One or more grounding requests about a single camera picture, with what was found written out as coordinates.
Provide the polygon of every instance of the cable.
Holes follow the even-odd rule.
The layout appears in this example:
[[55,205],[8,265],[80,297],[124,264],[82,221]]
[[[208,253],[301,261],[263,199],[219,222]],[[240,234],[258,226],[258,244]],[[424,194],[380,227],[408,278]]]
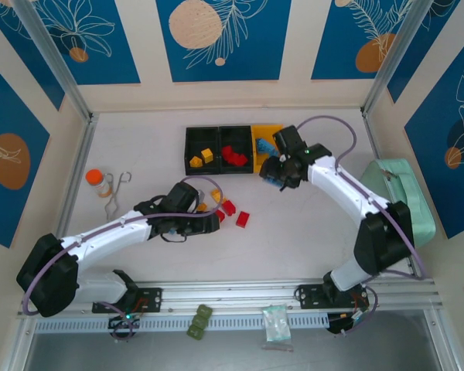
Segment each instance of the cable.
[[120,226],[125,226],[129,223],[137,222],[139,220],[147,220],[147,219],[154,219],[154,218],[162,218],[162,217],[176,217],[176,218],[203,218],[205,216],[209,216],[214,214],[222,205],[223,202],[223,191],[218,185],[217,182],[212,180],[211,178],[204,176],[204,175],[190,175],[185,177],[184,179],[181,180],[181,182],[185,182],[188,179],[204,179],[207,180],[208,182],[212,183],[215,187],[217,187],[218,191],[220,192],[220,200],[217,203],[217,206],[214,209],[211,209],[210,211],[206,213],[200,213],[200,214],[192,214],[192,213],[157,213],[157,214],[149,214],[149,215],[144,215],[144,216],[136,216],[131,219],[127,219],[124,223],[114,223],[111,224],[110,226],[106,226],[104,228],[101,228],[99,230],[95,230],[94,232],[84,236],[81,238],[80,243],[79,242],[74,242],[68,247],[64,248],[62,251],[60,251],[57,255],[55,255],[48,263],[46,263],[43,268],[38,272],[38,274],[32,279],[31,284],[29,285],[28,289],[24,293],[24,296],[22,297],[22,313],[25,315],[37,315],[39,312],[38,311],[30,311],[28,308],[28,303],[29,299],[31,298],[31,294],[34,291],[34,288],[38,284],[39,280],[43,277],[43,275],[65,254],[67,254],[69,251],[71,251],[74,247],[80,247],[82,243],[85,243],[89,239],[96,237],[102,233],[105,233],[109,230],[113,230],[115,228],[118,228]]
[[[112,338],[114,338],[116,340],[123,340],[124,341],[124,340],[129,340],[132,336],[134,336],[134,324],[132,323],[131,319],[129,319],[129,318],[127,318],[125,316],[125,313],[123,311],[121,311],[115,305],[112,305],[112,304],[107,303],[105,301],[100,301],[98,304],[104,305],[105,307],[110,308],[112,311],[114,311],[115,313],[120,315],[120,317],[122,318],[121,322],[114,328],[114,331],[110,334]],[[122,323],[124,323],[124,322],[127,322],[128,326],[129,326],[129,333],[128,333],[127,337],[117,335],[117,330],[122,326]]]
[[351,332],[356,331],[357,329],[361,328],[361,326],[362,326],[363,324],[369,322],[369,320],[371,320],[371,318],[373,317],[374,312],[377,311],[377,306],[378,306],[378,295],[377,295],[377,292],[376,292],[373,288],[371,288],[371,287],[369,287],[369,286],[367,286],[367,285],[366,285],[366,289],[369,290],[369,291],[371,291],[371,293],[372,293],[373,296],[374,296],[373,307],[372,307],[370,313],[368,313],[368,316],[367,316],[359,325],[352,327],[350,330],[344,331],[344,332],[343,332],[344,336],[345,336],[345,334],[350,334]]
[[386,273],[392,273],[392,274],[399,274],[401,276],[404,276],[404,277],[413,277],[414,279],[418,280],[418,281],[422,281],[424,280],[428,274],[426,272],[426,269],[425,269],[425,265],[423,264],[423,261],[421,260],[421,258],[419,257],[418,255],[418,252],[416,251],[416,249],[414,248],[414,246],[412,246],[412,243],[411,241],[408,239],[408,237],[405,235],[405,232],[402,230],[402,228],[398,225],[398,223],[395,221],[395,219],[387,212],[387,210],[385,210],[379,203],[377,203],[376,201],[372,200],[371,199],[371,196],[368,195],[363,189],[361,189],[361,187],[359,187],[355,182],[353,182],[349,177],[347,177],[344,173],[342,172],[339,172],[339,163],[340,163],[340,160],[342,160],[342,158],[344,158],[345,156],[347,156],[355,147],[356,147],[356,143],[357,143],[357,135],[356,135],[356,132],[354,131],[353,127],[350,126],[350,124],[339,118],[339,117],[335,117],[335,116],[331,116],[331,115],[328,115],[328,114],[322,114],[322,115],[319,115],[319,116],[313,116],[313,117],[310,117],[306,120],[304,120],[301,124],[298,125],[298,129],[302,128],[305,124],[307,124],[308,122],[310,121],[314,121],[314,120],[318,120],[318,119],[321,119],[321,118],[328,118],[330,120],[335,120],[335,121],[338,121],[339,123],[343,124],[346,128],[349,129],[351,135],[353,136],[353,143],[352,145],[349,147],[349,149],[347,149],[344,153],[342,153],[336,160],[335,160],[335,169],[336,169],[336,174],[340,175],[340,177],[342,179],[344,179],[346,182],[348,182],[349,184],[351,184],[352,187],[355,188],[355,190],[357,190],[361,195],[363,195],[363,197],[365,199],[367,199],[371,204],[373,204],[381,213],[383,216],[385,216],[385,218],[387,218],[387,220],[390,222],[390,224],[395,228],[395,230],[397,231],[398,235],[401,237],[401,239],[404,241],[405,245],[407,246],[407,248],[409,249],[409,251],[411,252],[411,255],[414,257],[414,259],[416,260],[416,263],[418,264],[419,266],[419,270],[421,272],[421,276],[412,276],[410,274],[406,274],[404,272],[399,272],[399,271],[393,271],[393,270],[389,270],[389,271],[384,271]]

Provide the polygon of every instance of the beige circle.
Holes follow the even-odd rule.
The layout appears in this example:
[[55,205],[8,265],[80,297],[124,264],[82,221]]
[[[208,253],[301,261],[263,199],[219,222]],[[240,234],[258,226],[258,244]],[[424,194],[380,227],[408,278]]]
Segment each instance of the beige circle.
[[84,63],[89,58],[89,56],[86,53],[86,50],[77,47],[74,47],[71,50],[69,50],[69,55],[70,58],[72,58],[78,63]]
[[12,7],[12,4],[10,3],[10,0],[0,0],[0,3],[11,8]]
[[220,16],[202,0],[185,0],[169,18],[174,40],[187,49],[202,49],[215,43],[222,34]]
[[339,7],[348,6],[353,0],[335,0],[335,5]]

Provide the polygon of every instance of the red block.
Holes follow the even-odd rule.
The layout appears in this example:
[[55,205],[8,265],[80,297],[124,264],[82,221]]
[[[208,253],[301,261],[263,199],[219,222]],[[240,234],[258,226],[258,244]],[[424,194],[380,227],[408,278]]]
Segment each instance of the red block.
[[235,214],[235,206],[229,199],[222,203],[222,209],[228,216]]
[[249,214],[245,213],[244,211],[241,211],[241,213],[239,214],[239,217],[237,218],[237,222],[235,222],[235,225],[245,228],[248,219],[249,219]]
[[221,211],[217,210],[216,212],[216,215],[218,216],[218,219],[220,220],[220,223],[223,222],[223,220],[225,219],[225,214],[222,213]]
[[235,161],[236,166],[244,166],[247,164],[247,157],[240,154],[238,159]]
[[225,161],[229,161],[229,157],[234,153],[231,145],[226,145],[222,148],[222,156],[225,158]]

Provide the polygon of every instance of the white table surface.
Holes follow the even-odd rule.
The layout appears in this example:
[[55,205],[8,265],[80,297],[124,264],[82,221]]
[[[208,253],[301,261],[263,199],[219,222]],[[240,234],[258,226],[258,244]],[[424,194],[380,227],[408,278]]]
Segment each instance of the white table surface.
[[[342,165],[357,178],[374,159],[359,109],[226,109],[101,114],[85,172],[99,168],[132,173],[118,193],[126,213],[141,201],[166,194],[186,176],[186,127],[225,124],[298,124],[317,114],[332,114],[353,125],[357,146]],[[321,143],[334,155],[350,146],[349,131],[336,121],[319,120],[300,131],[308,145]],[[258,175],[214,175],[225,196],[237,207],[220,230],[165,243],[159,237],[127,247],[103,259],[97,269],[123,269],[135,281],[242,281],[319,278],[353,253],[357,227],[323,191],[307,182],[297,189],[277,188]],[[214,206],[211,184],[190,182]],[[83,180],[70,221],[69,235],[106,223],[104,205]],[[251,214],[245,229],[235,225],[239,211]],[[396,266],[407,271],[406,261]]]

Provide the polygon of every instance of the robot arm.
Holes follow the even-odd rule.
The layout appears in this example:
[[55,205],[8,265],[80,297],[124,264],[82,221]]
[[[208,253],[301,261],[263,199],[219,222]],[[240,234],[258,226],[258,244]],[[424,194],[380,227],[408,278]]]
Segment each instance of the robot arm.
[[331,196],[359,227],[353,256],[323,278],[323,292],[330,303],[411,254],[379,210],[387,210],[412,242],[411,214],[404,203],[390,203],[371,192],[339,166],[328,149],[320,144],[308,147],[294,126],[280,130],[274,139],[281,157],[272,156],[264,162],[260,176],[280,186],[281,191],[297,188],[301,181],[311,182]]
[[[55,315],[71,303],[106,301],[115,303],[123,311],[133,308],[139,299],[139,289],[125,272],[116,270],[99,275],[87,274],[86,270],[116,251],[164,233],[173,232],[187,238],[218,230],[220,222],[215,214],[179,216],[192,212],[198,202],[198,191],[179,182],[167,196],[156,196],[139,203],[121,218],[93,230],[60,240],[47,234],[36,242],[17,282],[26,291],[40,270],[63,251],[65,254],[41,277],[31,294],[33,304],[43,317]],[[173,216],[156,216],[161,213]],[[144,217],[152,214],[155,217]],[[73,243],[77,246],[65,252]]]

